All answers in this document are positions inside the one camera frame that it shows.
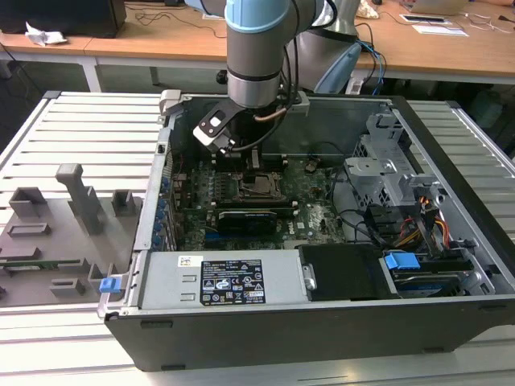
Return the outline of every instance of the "blue drive latch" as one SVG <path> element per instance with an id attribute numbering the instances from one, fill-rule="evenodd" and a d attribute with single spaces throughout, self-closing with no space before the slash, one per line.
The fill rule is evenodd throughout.
<path id="1" fill-rule="evenodd" d="M 385 256 L 388 269 L 419 269 L 420 263 L 414 253 L 391 252 Z"/>
<path id="2" fill-rule="evenodd" d="M 100 282 L 101 294 L 119 294 L 122 291 L 122 279 L 120 277 L 105 277 Z"/>

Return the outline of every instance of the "black computer case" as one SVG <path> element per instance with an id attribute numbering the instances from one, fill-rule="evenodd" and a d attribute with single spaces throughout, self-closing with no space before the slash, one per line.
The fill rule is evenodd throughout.
<path id="1" fill-rule="evenodd" d="M 126 19 L 123 0 L 0 0 L 0 29 L 23 33 L 25 22 L 43 31 L 114 38 Z"/>

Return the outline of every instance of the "green circuit board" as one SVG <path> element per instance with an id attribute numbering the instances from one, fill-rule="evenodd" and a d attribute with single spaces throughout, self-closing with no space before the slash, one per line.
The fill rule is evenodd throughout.
<path id="1" fill-rule="evenodd" d="M 215 172 L 202 162 L 189 170 L 178 206 L 183 223 L 179 250 L 293 249 L 300 244 L 345 242 L 326 197 L 332 183 L 330 173 L 326 169 L 307 173 L 306 163 L 306 158 L 291 160 L 283 172 L 277 173 L 281 195 L 298 203 L 295 216 L 279 217 L 275 234 L 259 237 L 222 237 L 216 231 L 212 200 L 230 199 L 237 193 L 236 171 Z"/>

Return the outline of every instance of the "warning label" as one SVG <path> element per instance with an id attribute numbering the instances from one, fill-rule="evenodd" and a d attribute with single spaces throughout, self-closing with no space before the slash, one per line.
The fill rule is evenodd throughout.
<path id="1" fill-rule="evenodd" d="M 200 302 L 204 306 L 265 303 L 261 260 L 202 261 Z"/>

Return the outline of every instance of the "desk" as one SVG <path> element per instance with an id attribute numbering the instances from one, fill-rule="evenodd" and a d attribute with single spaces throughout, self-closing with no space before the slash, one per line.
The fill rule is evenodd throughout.
<path id="1" fill-rule="evenodd" d="M 225 36 L 223 21 L 204 20 L 192 9 L 168 11 L 186 22 L 211 27 L 217 35 Z M 378 11 L 387 11 L 397 20 L 400 20 L 399 14 L 406 13 L 393 0 L 385 0 Z M 496 20 L 499 14 L 515 18 L 511 8 L 474 2 L 467 5 L 466 11 L 491 15 L 494 25 L 513 31 L 512 23 Z M 207 28 L 194 27 L 172 17 L 143 26 L 136 19 L 136 14 L 142 12 L 127 10 L 126 24 L 116 39 L 71 37 L 68 44 L 49 47 L 36 46 L 23 35 L 4 35 L 0 39 L 18 60 L 80 64 L 93 92 L 101 91 L 98 66 L 102 64 L 151 68 L 225 67 L 225 39 L 216 38 Z M 146 10 L 148 14 L 158 12 Z M 470 37 L 420 35 L 413 27 L 395 23 L 387 14 L 381 14 L 378 20 L 359 18 L 356 22 L 366 22 L 372 27 L 376 48 L 388 60 L 385 74 L 388 78 L 515 84 L 515 31 L 511 35 L 482 31 L 471 27 L 463 16 L 451 19 L 461 24 Z M 358 27 L 358 31 L 363 40 L 369 40 L 365 27 Z M 8 59 L 9 56 L 0 51 L 0 60 Z M 360 57 L 349 82 L 349 92 L 359 92 L 372 65 L 369 55 Z"/>
<path id="2" fill-rule="evenodd" d="M 511 7 L 492 6 L 472 2 L 466 5 L 466 12 L 492 16 L 492 24 L 512 34 L 500 31 L 482 31 L 472 27 L 460 15 L 449 16 L 456 21 L 450 27 L 462 26 L 469 37 L 422 35 L 413 27 L 401 25 L 387 14 L 379 19 L 357 18 L 356 23 L 368 23 L 373 31 L 376 49 L 388 61 L 387 78 L 441 80 L 454 82 L 515 84 L 515 31 L 513 23 L 497 20 L 499 15 L 515 19 Z M 396 20 L 406 23 L 399 14 L 406 14 L 406 8 L 394 0 L 385 0 L 378 12 L 388 12 Z M 357 28 L 360 38 L 370 41 L 366 26 Z M 372 67 L 372 59 L 362 54 L 352 74 L 349 88 L 361 86 Z"/>
<path id="3" fill-rule="evenodd" d="M 142 6 L 129 5 L 131 8 Z M 136 14 L 143 11 L 127 10 L 126 23 L 116 39 L 96 39 L 89 37 L 67 37 L 69 43 L 41 47 L 33 44 L 24 35 L 0 35 L 7 50 L 22 61 L 79 64 L 84 70 L 89 90 L 102 91 L 99 65 L 113 64 L 143 66 L 150 68 L 225 68 L 226 26 L 223 20 L 202 19 L 202 14 L 187 8 L 184 10 L 163 7 L 163 10 L 176 15 L 187 23 L 173 17 L 163 17 L 143 26 Z M 160 10 L 145 10 L 147 14 L 157 14 Z M 0 60 L 10 57 L 0 48 Z"/>

